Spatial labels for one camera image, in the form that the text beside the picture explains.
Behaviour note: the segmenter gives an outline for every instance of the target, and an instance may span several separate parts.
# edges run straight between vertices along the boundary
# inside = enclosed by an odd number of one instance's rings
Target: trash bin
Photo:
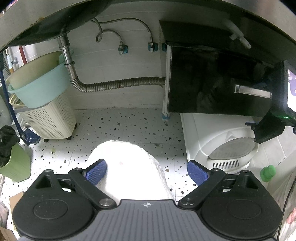
[[[18,183],[31,176],[31,159],[18,143],[12,147],[10,159],[0,173]]]

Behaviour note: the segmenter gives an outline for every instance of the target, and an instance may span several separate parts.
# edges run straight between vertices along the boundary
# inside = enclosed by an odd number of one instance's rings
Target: beige plastic basin
[[[47,72],[51,71],[53,68],[59,65],[59,56],[61,52],[56,51],[42,55],[22,67],[14,71],[8,78],[13,87],[17,90],[25,85],[31,83]]]

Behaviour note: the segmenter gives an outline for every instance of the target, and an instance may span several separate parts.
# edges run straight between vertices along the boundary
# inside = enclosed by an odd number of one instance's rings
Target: gray corrugated hose
[[[138,86],[138,85],[165,85],[165,78],[158,77],[140,77],[140,78],[130,78],[124,80],[114,80],[107,81],[102,83],[94,83],[94,84],[85,84],[82,83],[75,71],[74,61],[70,55],[70,43],[67,35],[63,35],[57,38],[59,43],[59,48],[63,52],[63,56],[65,59],[65,66],[68,69],[70,75],[70,82],[74,86],[74,88],[80,92],[98,92],[112,89],[119,89],[124,87]]]

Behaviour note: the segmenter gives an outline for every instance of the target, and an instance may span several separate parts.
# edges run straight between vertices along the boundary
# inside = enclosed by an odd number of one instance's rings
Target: green cap
[[[272,177],[276,174],[276,169],[273,165],[262,168],[260,171],[260,177],[265,183],[269,182]]]

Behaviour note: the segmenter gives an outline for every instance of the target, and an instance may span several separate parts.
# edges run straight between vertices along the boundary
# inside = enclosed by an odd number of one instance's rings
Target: red pipe
[[[26,60],[26,56],[25,56],[25,53],[24,53],[24,49],[22,48],[22,46],[19,46],[19,49],[20,49],[20,55],[22,56],[22,61],[24,64],[27,63],[27,60]]]

